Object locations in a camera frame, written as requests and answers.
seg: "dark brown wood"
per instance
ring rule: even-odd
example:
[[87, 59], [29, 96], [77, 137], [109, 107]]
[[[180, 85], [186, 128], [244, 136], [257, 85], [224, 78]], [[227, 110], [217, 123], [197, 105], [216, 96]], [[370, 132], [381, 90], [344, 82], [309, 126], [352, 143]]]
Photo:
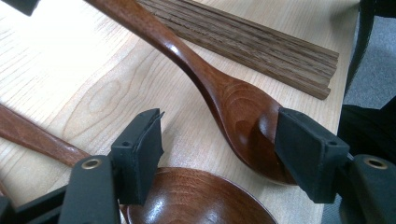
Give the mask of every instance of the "dark brown wood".
[[325, 99], [338, 53], [191, 0], [137, 0], [178, 36]]
[[186, 168], [159, 168], [145, 205], [127, 214], [132, 223], [276, 223], [231, 182]]
[[47, 155], [68, 166], [90, 156], [0, 105], [0, 137]]
[[259, 88], [220, 72], [133, 0], [87, 0], [175, 62], [204, 96], [233, 152], [267, 178], [295, 184], [274, 151], [281, 105]]

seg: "wooden bowl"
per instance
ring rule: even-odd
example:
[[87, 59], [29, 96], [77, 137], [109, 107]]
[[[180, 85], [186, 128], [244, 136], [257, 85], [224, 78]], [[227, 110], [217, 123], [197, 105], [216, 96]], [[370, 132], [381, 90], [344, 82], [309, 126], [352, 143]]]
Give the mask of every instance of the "wooden bowl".
[[131, 223], [276, 223], [230, 181], [187, 168], [159, 168], [144, 206], [127, 207]]

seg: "spoon handle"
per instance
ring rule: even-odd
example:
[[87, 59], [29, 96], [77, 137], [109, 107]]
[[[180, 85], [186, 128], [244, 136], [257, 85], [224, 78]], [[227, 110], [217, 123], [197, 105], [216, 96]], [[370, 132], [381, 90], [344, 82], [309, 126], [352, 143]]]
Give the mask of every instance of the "spoon handle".
[[210, 90], [218, 88], [225, 80], [231, 81], [228, 76], [220, 74], [219, 70], [184, 44], [135, 0], [86, 0], [86, 2], [145, 39], [176, 63], [190, 77], [206, 100], [211, 98], [208, 95]]
[[89, 157], [87, 152], [47, 133], [28, 119], [0, 105], [0, 137], [28, 147], [68, 166]]

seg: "metal rivet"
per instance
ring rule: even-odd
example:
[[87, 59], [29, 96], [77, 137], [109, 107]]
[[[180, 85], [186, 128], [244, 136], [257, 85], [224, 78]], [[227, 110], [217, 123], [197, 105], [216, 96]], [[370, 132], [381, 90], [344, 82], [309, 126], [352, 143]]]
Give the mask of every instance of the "metal rivet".
[[367, 164], [367, 165], [369, 165], [369, 166], [371, 166], [371, 167], [373, 167], [373, 168], [375, 168], [375, 169], [379, 169], [379, 170], [386, 170], [386, 169], [388, 169], [388, 166], [387, 166], [387, 164], [386, 163], [384, 163], [383, 161], [381, 161], [381, 160], [378, 160], [378, 159], [376, 159], [376, 158], [366, 158], [366, 159], [364, 159], [364, 162]]
[[102, 164], [102, 161], [99, 159], [90, 159], [88, 161], [84, 161], [81, 165], [82, 169], [91, 170]]

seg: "floor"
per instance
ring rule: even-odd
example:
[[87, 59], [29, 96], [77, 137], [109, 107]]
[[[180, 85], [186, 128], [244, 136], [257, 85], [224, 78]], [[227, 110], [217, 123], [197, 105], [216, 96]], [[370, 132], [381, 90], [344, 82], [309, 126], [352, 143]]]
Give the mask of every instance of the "floor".
[[[396, 95], [396, 19], [375, 18], [369, 46], [344, 105], [381, 108]], [[322, 224], [339, 224], [341, 199], [326, 204]]]

